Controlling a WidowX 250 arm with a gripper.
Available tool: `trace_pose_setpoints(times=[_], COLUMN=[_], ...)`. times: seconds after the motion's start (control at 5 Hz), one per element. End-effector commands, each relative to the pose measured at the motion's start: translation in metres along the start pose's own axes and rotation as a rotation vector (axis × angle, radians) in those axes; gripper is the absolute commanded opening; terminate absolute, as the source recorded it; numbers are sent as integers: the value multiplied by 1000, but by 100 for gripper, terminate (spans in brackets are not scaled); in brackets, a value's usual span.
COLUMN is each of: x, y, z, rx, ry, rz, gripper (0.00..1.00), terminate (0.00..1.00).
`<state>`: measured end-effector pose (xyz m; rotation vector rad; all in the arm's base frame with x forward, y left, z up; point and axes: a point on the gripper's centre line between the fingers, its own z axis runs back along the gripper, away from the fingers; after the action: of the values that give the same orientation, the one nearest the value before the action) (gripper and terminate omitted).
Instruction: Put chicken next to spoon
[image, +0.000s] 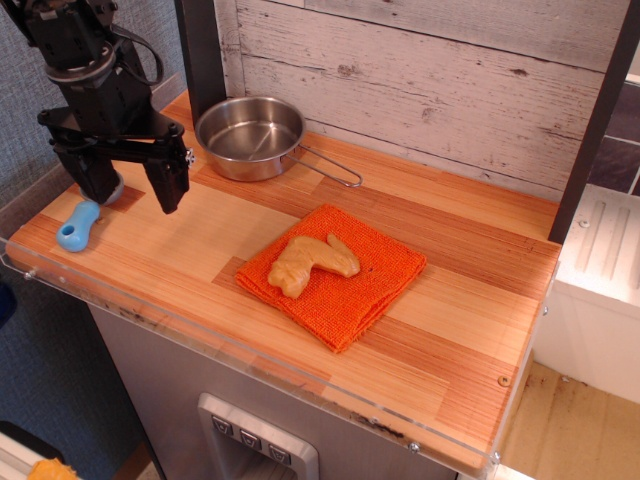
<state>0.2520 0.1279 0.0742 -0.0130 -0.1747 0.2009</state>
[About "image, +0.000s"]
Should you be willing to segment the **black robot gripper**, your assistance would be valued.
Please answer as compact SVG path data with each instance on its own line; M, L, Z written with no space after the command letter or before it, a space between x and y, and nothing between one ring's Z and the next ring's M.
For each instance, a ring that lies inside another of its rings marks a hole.
M189 191L193 155L184 128L152 106L154 82L135 47L104 45L95 59L70 68L47 65L45 72L67 105L42 111L38 122L61 144L54 151L83 195L108 204L120 194L111 160L90 148L98 145L114 159L143 163L162 211L175 212Z

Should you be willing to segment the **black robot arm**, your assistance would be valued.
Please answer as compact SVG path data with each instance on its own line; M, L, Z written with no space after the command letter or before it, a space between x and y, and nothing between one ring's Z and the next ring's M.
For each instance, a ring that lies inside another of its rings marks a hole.
M140 36L114 24L114 1L5 1L3 8L37 48L49 80L67 104L43 110L38 121L51 135L60 162L82 193L107 204L123 182L115 161L138 163L166 214L189 189L192 152L184 128L159 113L152 89L164 78L162 60L148 78Z

